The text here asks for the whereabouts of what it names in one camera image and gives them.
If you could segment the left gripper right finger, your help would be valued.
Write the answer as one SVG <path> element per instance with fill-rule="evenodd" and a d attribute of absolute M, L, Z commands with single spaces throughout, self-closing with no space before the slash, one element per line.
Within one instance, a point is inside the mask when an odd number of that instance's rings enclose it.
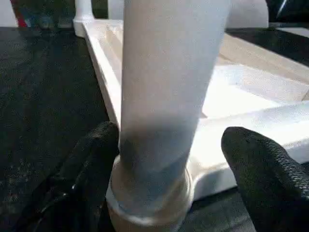
<path fill-rule="evenodd" d="M 309 172 L 274 140 L 228 127 L 221 149 L 258 232 L 309 230 Z"/>

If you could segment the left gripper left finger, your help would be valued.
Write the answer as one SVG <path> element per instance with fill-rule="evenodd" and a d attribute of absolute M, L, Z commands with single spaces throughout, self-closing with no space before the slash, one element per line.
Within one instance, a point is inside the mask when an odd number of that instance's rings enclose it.
<path fill-rule="evenodd" d="M 26 232 L 96 232 L 112 167 L 118 127 L 102 122 L 33 191 L 24 208 Z"/>

